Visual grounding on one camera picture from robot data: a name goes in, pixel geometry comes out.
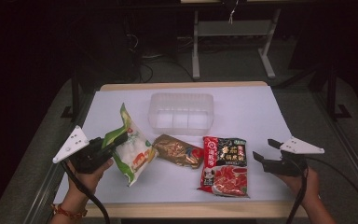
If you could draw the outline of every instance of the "food package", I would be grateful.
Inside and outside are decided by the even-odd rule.
[[[220,196],[248,197],[246,141],[203,137],[204,166],[201,190]]]
[[[128,140],[117,146],[113,152],[113,158],[118,169],[127,176],[128,185],[131,186],[136,182],[146,165],[157,156],[157,153],[135,125],[124,104],[120,108],[120,115],[124,125],[106,134],[103,147],[112,143],[121,134],[127,133]]]
[[[199,168],[204,159],[203,148],[192,146],[167,134],[156,138],[153,149],[158,152],[160,158],[177,165],[191,166],[193,169]]]

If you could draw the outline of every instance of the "brown snack package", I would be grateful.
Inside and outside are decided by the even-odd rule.
[[[203,148],[192,146],[167,134],[156,138],[152,148],[158,151],[160,158],[177,165],[191,166],[193,169],[199,168],[204,158]]]

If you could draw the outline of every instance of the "black cable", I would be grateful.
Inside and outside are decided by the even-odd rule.
[[[199,53],[202,54],[215,54],[215,53],[219,53],[225,50],[230,50],[231,45],[228,43],[228,46],[225,46],[224,44],[226,44],[227,42],[224,42],[220,39],[220,44],[215,41],[216,38],[205,38],[202,41],[199,40]]]
[[[100,200],[98,200],[97,197],[95,197],[94,194],[92,194],[90,192],[90,190],[84,186],[83,183],[81,183],[75,176],[75,174],[71,171],[71,169],[69,168],[68,164],[66,163],[66,161],[62,161],[60,162],[63,170],[68,174],[69,178],[71,178],[72,181],[74,181],[76,187],[82,192],[84,193],[92,202],[94,202],[98,208],[101,210],[101,212],[103,213],[103,217],[105,220],[106,224],[110,223],[110,218],[109,215],[107,214],[106,208],[103,206],[103,204],[100,202]]]
[[[73,44],[86,56],[88,57],[97,67],[101,68],[108,74],[114,76],[114,77],[120,77],[120,75],[114,71],[112,71],[109,67],[105,66],[103,63],[101,63],[98,59],[96,59],[94,56],[92,56],[85,48],[83,48],[80,43],[78,43],[77,39],[71,35],[71,31],[73,30],[74,26],[81,20],[83,20],[86,17],[86,15],[81,15],[80,17],[74,19],[71,21],[66,29],[66,35],[68,36],[68,39],[72,41]],[[132,54],[135,54],[136,52],[133,49],[129,49],[129,52]]]
[[[339,175],[341,175],[342,177],[344,177],[344,179],[346,181],[348,181],[348,183],[355,189],[355,191],[358,193],[358,188],[354,185],[354,183],[347,177],[345,176],[342,172],[340,172],[336,167],[334,167],[333,165],[325,162],[325,161],[321,161],[319,159],[316,159],[316,158],[312,158],[312,157],[306,157],[306,159],[309,159],[309,160],[313,160],[313,161],[318,161],[328,167],[330,167],[331,169],[333,169],[334,171],[336,171]]]
[[[150,70],[150,77],[147,80],[144,80],[144,77],[142,76],[142,73],[140,73],[139,82],[140,83],[147,83],[152,79],[152,77],[154,75],[153,69],[150,66],[147,66],[146,64],[143,64],[143,63],[141,63],[141,66],[144,66],[144,67],[146,67],[146,68],[148,68]]]
[[[184,52],[185,49],[192,49],[193,48],[193,43],[194,43],[193,37],[189,37],[188,39],[189,40],[186,41],[184,44],[178,46],[178,48],[177,48],[178,52]]]
[[[156,61],[152,61],[152,62],[147,62],[147,63],[173,63],[173,64],[176,64],[177,66],[179,66],[179,67],[181,67],[185,72],[186,72],[186,74],[191,78],[191,80],[193,81],[193,82],[196,82],[196,80],[190,75],[190,73],[187,71],[187,69],[185,69],[181,64],[179,64],[178,62],[171,62],[171,61],[158,61],[158,62],[156,62]],[[142,64],[143,66],[146,66],[146,67],[148,67],[149,69],[151,69],[152,70],[152,68],[150,67],[150,66],[147,66],[146,64]]]
[[[287,224],[292,223],[293,218],[295,217],[296,211],[297,211],[298,207],[301,205],[302,200],[304,199],[306,191],[307,191],[307,177],[302,175],[301,176],[301,189],[296,196],[296,201],[293,204],[292,211],[290,212],[290,215],[286,220]]]

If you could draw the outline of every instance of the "person's hand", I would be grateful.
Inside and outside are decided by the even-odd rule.
[[[68,166],[71,169],[72,173],[75,174],[75,177],[86,186],[89,191],[94,194],[95,190],[97,189],[98,183],[100,179],[103,177],[103,172],[107,170],[110,166],[112,166],[113,160],[109,159],[106,163],[101,165],[97,170],[94,171],[92,174],[80,174],[75,170],[74,165],[68,161]],[[75,183],[68,178],[69,181],[69,190],[71,191],[79,191],[75,185]]]
[[[305,206],[308,203],[314,202],[314,200],[319,200],[319,176],[312,168],[308,168],[304,175],[307,175],[307,191],[305,193],[302,205]],[[293,192],[294,195],[297,195],[302,187],[301,176],[293,177],[286,175],[277,175],[277,177],[282,180],[287,187]]]
[[[89,189],[90,193],[94,194],[97,189],[100,179],[103,177],[103,172],[111,167],[113,160],[109,159],[101,167],[99,167],[92,174],[80,174],[77,173],[75,167],[71,162],[68,162],[68,166],[71,169],[72,173],[75,174],[75,177],[83,183],[83,185]],[[89,198],[81,192],[75,183],[68,177],[69,189],[61,203],[61,208],[71,214],[82,213],[85,210],[87,201]],[[76,223],[79,220],[72,220],[69,217],[66,217],[61,214],[56,214],[50,223]]]
[[[307,190],[301,205],[310,218],[310,223],[335,224],[336,221],[331,217],[330,213],[324,207],[322,200],[319,198],[319,176],[312,168],[308,168],[305,172],[307,176]],[[277,175],[294,195],[297,195],[302,187],[301,176],[293,177],[286,175]]]

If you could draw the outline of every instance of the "green snack bag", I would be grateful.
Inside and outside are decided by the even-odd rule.
[[[129,186],[136,182],[146,165],[156,158],[156,150],[135,125],[127,112],[125,105],[120,108],[123,127],[107,133],[103,140],[103,147],[112,143],[118,136],[127,133],[128,140],[117,146],[113,158],[118,169],[127,176]]]

